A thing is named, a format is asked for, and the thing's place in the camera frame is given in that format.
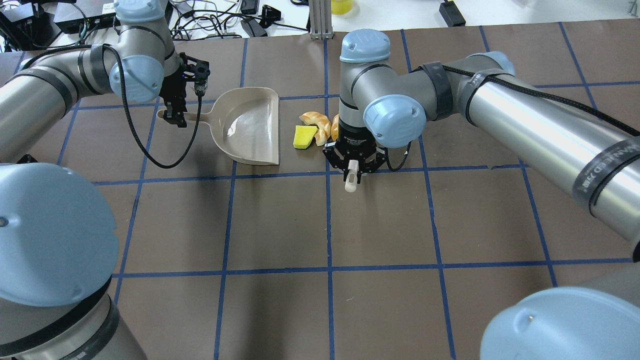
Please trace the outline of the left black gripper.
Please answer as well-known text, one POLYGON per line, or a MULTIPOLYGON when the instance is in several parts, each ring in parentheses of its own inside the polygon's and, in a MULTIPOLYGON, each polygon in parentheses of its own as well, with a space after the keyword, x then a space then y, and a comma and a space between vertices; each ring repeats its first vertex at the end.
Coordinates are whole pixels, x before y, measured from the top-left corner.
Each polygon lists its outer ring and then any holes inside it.
POLYGON ((169 125, 176 125, 178 128, 187 128, 185 112, 186 107, 186 82, 180 70, 166 76, 162 81, 161 98, 166 107, 163 119, 169 125))

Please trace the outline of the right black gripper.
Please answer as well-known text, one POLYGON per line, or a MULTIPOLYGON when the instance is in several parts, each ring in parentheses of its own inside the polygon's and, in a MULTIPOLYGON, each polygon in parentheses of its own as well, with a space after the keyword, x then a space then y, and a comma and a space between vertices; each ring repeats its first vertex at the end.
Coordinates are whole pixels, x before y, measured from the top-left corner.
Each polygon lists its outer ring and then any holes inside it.
POLYGON ((373 174, 386 163, 387 153, 377 146, 372 134, 363 136, 340 135, 337 141, 327 143, 322 149, 330 166, 342 171, 343 182, 349 176, 349 161, 357 160, 358 173, 373 174))

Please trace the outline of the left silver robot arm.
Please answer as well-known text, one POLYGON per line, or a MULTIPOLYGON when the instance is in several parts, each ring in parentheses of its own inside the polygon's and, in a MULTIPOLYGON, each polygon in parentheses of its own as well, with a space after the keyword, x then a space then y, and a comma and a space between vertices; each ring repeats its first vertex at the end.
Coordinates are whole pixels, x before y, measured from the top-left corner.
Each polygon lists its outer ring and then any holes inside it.
POLYGON ((108 201, 82 173, 25 155, 80 100, 149 103, 179 69, 165 0, 115 0, 114 44, 52 48, 1 87, 1 358, 146 360, 109 294, 120 256, 108 201))

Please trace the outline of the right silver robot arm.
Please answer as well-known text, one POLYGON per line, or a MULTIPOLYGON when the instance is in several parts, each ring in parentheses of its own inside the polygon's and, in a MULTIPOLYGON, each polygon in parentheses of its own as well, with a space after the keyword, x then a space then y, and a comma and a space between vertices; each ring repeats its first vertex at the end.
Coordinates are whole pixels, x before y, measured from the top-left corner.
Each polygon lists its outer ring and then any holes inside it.
MULTIPOLYGON (((393 66, 499 50, 525 81, 639 129, 639 21, 388 33, 393 66)), ((288 278, 281 360, 478 360, 506 308, 552 285, 631 266, 630 246, 487 133, 455 114, 428 123, 398 173, 354 194, 338 173, 314 191, 310 249, 288 278)))

